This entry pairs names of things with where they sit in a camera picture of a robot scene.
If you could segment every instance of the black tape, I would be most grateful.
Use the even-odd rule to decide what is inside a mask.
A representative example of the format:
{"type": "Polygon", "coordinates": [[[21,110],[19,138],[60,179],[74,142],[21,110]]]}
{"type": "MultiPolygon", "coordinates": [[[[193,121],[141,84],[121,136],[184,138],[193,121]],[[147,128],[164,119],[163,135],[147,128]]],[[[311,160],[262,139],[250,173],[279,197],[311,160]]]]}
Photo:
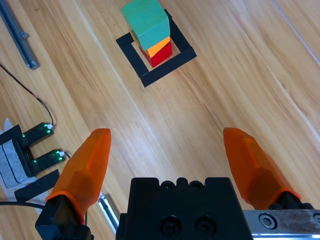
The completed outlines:
{"type": "Polygon", "coordinates": [[[132,46],[134,39],[132,38],[130,32],[116,40],[124,55],[132,65],[133,69],[135,70],[136,74],[141,79],[144,87],[153,84],[155,81],[171,73],[172,71],[176,70],[177,68],[181,67],[182,65],[189,62],[197,56],[196,52],[190,46],[185,36],[182,34],[178,26],[172,20],[171,15],[168,13],[167,10],[164,11],[169,17],[170,37],[176,45],[176,47],[179,49],[180,53],[175,57],[171,58],[170,60],[166,61],[162,65],[156,67],[152,71],[148,71],[146,65],[140,58],[139,54],[132,46]]]}
{"type": "Polygon", "coordinates": [[[59,171],[55,170],[39,178],[24,188],[14,192],[17,202],[26,202],[34,197],[52,189],[59,179],[59,171]]]}

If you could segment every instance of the screw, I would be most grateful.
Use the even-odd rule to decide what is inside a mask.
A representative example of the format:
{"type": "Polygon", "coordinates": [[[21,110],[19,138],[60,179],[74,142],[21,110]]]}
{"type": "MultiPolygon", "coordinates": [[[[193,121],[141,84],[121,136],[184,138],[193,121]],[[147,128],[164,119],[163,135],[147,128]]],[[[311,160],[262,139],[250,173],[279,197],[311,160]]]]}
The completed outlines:
{"type": "Polygon", "coordinates": [[[162,227],[162,233],[166,237],[177,235],[178,231],[178,226],[174,222],[167,222],[162,227]]]}
{"type": "Polygon", "coordinates": [[[202,189],[204,186],[199,181],[192,181],[192,182],[190,182],[190,187],[198,190],[198,189],[202,189]]]}
{"type": "Polygon", "coordinates": [[[201,216],[195,221],[195,229],[204,237],[212,236],[216,231],[216,223],[209,216],[201,216]]]}
{"type": "Polygon", "coordinates": [[[267,229],[275,229],[277,227],[277,221],[273,216],[268,214],[261,214],[259,216],[260,223],[267,229]]]}
{"type": "Polygon", "coordinates": [[[24,32],[24,31],[22,31],[22,32],[21,32],[21,37],[22,37],[23,39],[27,39],[27,38],[29,37],[29,34],[26,33],[26,32],[24,32]]]}
{"type": "Polygon", "coordinates": [[[175,187],[175,184],[172,182],[172,181],[164,181],[162,184],[161,184],[161,187],[162,188],[165,188],[165,189],[172,189],[175,187]]]}
{"type": "Polygon", "coordinates": [[[314,218],[316,223],[320,224],[320,213],[315,213],[313,215],[313,218],[314,218]]]}
{"type": "Polygon", "coordinates": [[[167,216],[161,221],[160,229],[165,237],[178,236],[181,231],[181,223],[175,216],[167,216]]]}

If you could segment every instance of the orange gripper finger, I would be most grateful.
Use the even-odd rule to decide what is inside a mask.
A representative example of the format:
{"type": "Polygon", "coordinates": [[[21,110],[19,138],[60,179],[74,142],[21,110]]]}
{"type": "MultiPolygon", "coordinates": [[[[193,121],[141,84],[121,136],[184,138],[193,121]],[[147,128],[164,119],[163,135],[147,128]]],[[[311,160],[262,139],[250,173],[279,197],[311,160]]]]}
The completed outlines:
{"type": "Polygon", "coordinates": [[[109,129],[96,129],[65,165],[48,201],[58,195],[66,196],[74,206],[81,224],[88,208],[96,203],[107,172],[111,147],[109,129]]]}
{"type": "Polygon", "coordinates": [[[283,192],[301,199],[257,141],[237,128],[225,128],[224,146],[241,197],[256,210],[266,210],[283,192]]]}

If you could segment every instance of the black square outline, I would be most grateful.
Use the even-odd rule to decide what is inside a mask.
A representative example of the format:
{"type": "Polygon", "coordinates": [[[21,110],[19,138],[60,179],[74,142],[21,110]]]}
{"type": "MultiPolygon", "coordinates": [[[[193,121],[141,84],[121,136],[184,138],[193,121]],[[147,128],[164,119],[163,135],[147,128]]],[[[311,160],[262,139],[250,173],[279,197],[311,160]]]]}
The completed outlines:
{"type": "Polygon", "coordinates": [[[166,9],[164,11],[169,18],[170,38],[172,39],[176,47],[179,49],[180,53],[171,58],[170,60],[166,61],[162,65],[156,67],[151,71],[147,69],[139,54],[132,46],[134,40],[130,32],[116,40],[122,52],[134,68],[136,74],[141,79],[144,87],[153,84],[155,81],[171,73],[172,71],[176,70],[177,68],[181,67],[182,65],[189,62],[197,56],[192,46],[190,46],[185,36],[181,33],[175,22],[172,20],[172,16],[168,13],[166,9]]]}

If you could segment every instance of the metal rod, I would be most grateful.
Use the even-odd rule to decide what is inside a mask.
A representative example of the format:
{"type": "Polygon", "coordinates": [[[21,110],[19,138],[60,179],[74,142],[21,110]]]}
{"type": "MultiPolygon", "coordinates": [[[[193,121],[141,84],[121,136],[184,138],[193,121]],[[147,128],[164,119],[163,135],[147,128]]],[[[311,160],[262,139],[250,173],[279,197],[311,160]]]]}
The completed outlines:
{"type": "Polygon", "coordinates": [[[16,47],[18,48],[25,65],[32,70],[38,68],[40,65],[27,42],[29,35],[21,30],[6,0],[0,0],[0,15],[16,47]]]}
{"type": "Polygon", "coordinates": [[[110,195],[103,195],[102,193],[100,193],[98,204],[114,234],[116,234],[116,231],[119,227],[119,213],[115,205],[113,204],[110,195]]]}
{"type": "Polygon", "coordinates": [[[254,239],[319,239],[320,210],[244,210],[254,239]]]}

